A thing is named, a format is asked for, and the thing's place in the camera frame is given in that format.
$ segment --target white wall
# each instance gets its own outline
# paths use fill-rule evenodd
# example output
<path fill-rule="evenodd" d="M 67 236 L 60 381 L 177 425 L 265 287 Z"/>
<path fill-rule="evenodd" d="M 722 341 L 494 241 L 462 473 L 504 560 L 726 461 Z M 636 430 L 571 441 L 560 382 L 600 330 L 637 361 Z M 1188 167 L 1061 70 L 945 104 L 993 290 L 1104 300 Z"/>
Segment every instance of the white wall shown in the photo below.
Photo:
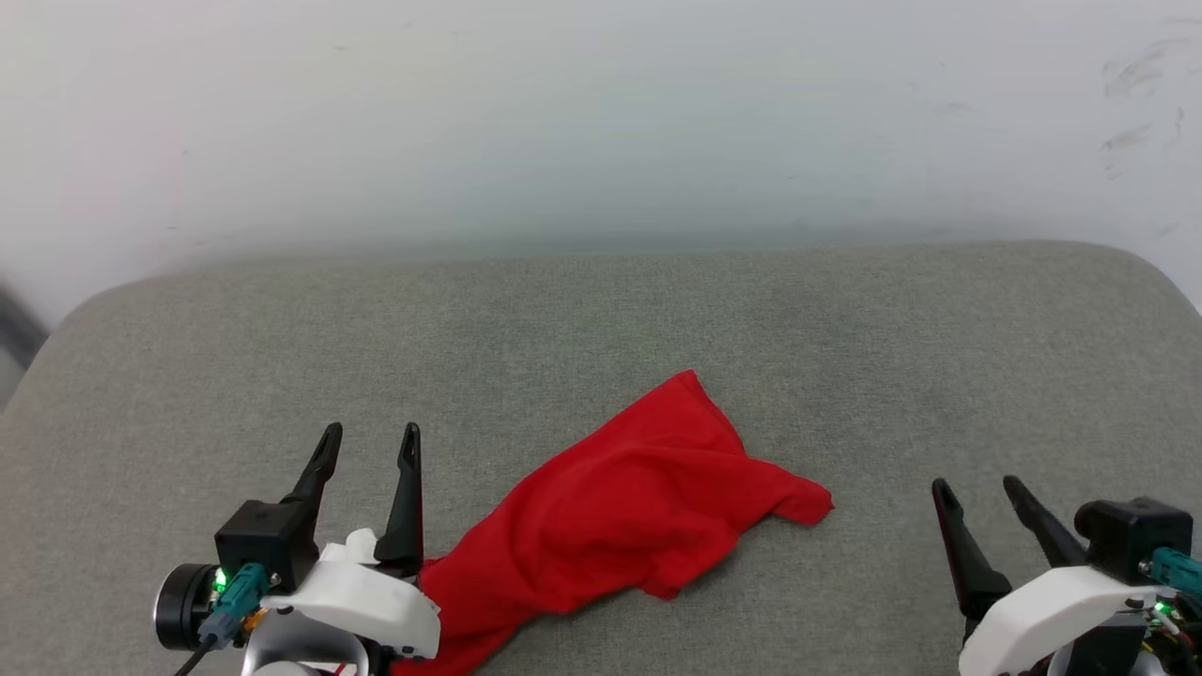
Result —
<path fill-rule="evenodd" d="M 0 284 L 1106 243 L 1202 301 L 1195 0 L 2 0 Z"/>

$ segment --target teal connector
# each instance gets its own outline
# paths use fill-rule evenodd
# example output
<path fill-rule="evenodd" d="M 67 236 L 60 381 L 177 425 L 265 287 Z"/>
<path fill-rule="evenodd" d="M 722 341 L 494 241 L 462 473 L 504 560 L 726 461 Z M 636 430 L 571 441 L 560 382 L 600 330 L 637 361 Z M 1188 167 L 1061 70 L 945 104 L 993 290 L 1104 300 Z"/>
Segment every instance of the teal connector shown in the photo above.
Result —
<path fill-rule="evenodd" d="M 1152 552 L 1148 577 L 1186 594 L 1202 595 L 1202 563 L 1177 550 L 1160 547 Z"/>
<path fill-rule="evenodd" d="M 242 630 L 242 621 L 250 617 L 267 595 L 268 587 L 267 569 L 257 563 L 243 565 L 213 604 L 213 613 L 201 623 L 201 641 L 212 636 L 213 650 L 218 651 L 230 645 Z"/>

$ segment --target gray fabric surface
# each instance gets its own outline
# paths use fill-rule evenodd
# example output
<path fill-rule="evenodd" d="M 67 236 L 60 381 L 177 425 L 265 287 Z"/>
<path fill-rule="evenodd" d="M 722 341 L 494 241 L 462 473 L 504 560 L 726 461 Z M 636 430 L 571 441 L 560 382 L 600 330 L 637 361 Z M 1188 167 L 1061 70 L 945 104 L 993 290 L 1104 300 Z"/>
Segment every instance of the gray fabric surface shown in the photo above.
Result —
<path fill-rule="evenodd" d="M 749 452 L 815 479 L 679 599 L 535 622 L 487 674 L 953 674 L 929 486 L 993 563 L 1043 569 L 1005 473 L 1070 520 L 1148 493 L 1202 514 L 1202 320 L 1148 263 L 1019 243 L 214 271 L 77 310 L 0 419 L 8 672 L 169 674 L 150 605 L 346 427 L 319 541 L 382 528 L 422 425 L 426 535 L 448 551 L 526 473 L 696 368 Z M 236 674 L 233 651 L 198 674 Z"/>

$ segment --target black object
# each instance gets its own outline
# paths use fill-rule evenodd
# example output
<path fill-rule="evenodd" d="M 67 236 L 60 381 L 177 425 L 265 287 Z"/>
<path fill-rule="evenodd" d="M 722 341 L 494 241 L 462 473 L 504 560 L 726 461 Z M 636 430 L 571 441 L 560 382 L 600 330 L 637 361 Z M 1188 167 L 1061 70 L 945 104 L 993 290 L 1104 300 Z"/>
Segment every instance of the black object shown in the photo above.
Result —
<path fill-rule="evenodd" d="M 1072 532 L 1057 517 L 1049 512 L 1017 476 L 1008 475 L 1001 479 L 1001 486 L 1006 490 L 1010 505 L 1014 508 L 1018 521 L 1023 522 L 1035 539 L 1040 541 L 1040 548 L 1048 559 L 1052 568 L 1064 568 L 1066 565 L 1084 565 L 1085 547 L 1081 545 Z"/>
<path fill-rule="evenodd" d="M 208 636 L 204 636 L 204 640 L 201 641 L 201 645 L 196 646 L 196 652 L 194 652 L 192 656 L 188 658 L 188 662 L 185 662 L 184 665 L 179 668 L 179 671 L 175 672 L 175 676 L 188 676 L 189 674 L 191 674 L 192 670 L 196 669 L 196 665 L 201 663 L 201 659 L 209 652 L 209 650 L 213 648 L 213 644 L 215 642 L 218 642 L 216 634 L 209 634 Z"/>
<path fill-rule="evenodd" d="M 213 536 L 221 568 L 236 574 L 246 563 L 258 563 L 278 575 L 273 589 L 290 594 L 317 563 L 313 541 L 317 510 L 326 482 L 334 475 L 343 426 L 332 423 L 313 451 L 292 492 L 278 504 L 246 500 Z"/>
<path fill-rule="evenodd" d="M 422 536 L 422 432 L 416 422 L 405 426 L 405 435 L 397 453 L 400 478 L 392 498 L 388 526 L 376 542 L 376 567 L 381 573 L 397 577 L 412 577 L 422 570 L 424 538 Z"/>
<path fill-rule="evenodd" d="M 984 613 L 1013 587 L 1010 586 L 1010 580 L 994 570 L 984 558 L 972 533 L 964 524 L 964 508 L 956 499 L 956 493 L 947 481 L 936 479 L 930 486 L 930 492 L 935 499 L 935 514 L 944 535 L 944 550 L 947 552 L 952 585 L 956 586 L 956 599 L 964 616 L 966 641 L 984 618 Z"/>
<path fill-rule="evenodd" d="M 1064 676 L 1127 676 L 1139 657 L 1148 624 L 1142 615 L 1115 616 L 1120 624 L 1100 624 L 1072 642 Z"/>
<path fill-rule="evenodd" d="M 1077 533 L 1089 540 L 1085 562 L 1127 585 L 1147 583 L 1139 564 L 1159 547 L 1190 555 L 1194 517 L 1152 498 L 1094 500 L 1077 510 Z"/>
<path fill-rule="evenodd" d="M 154 606 L 154 631 L 162 647 L 172 651 L 200 647 L 196 631 L 209 616 L 209 592 L 216 571 L 215 563 L 185 563 L 162 581 Z"/>
<path fill-rule="evenodd" d="M 0 348 L 8 351 L 20 368 L 29 369 L 34 355 L 46 343 L 46 332 L 11 300 L 0 293 Z"/>

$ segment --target red fabric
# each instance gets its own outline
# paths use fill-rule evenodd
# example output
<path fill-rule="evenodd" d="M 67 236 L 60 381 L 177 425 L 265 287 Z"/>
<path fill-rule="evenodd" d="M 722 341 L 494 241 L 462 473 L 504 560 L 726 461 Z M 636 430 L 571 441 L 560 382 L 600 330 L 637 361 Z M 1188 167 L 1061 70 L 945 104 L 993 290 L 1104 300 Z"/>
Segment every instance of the red fabric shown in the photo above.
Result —
<path fill-rule="evenodd" d="M 627 587 L 672 599 L 767 514 L 813 526 L 832 508 L 822 486 L 749 458 L 697 375 L 677 374 L 426 564 L 422 591 L 442 609 L 439 656 L 393 674 L 468 674 L 534 617 Z"/>

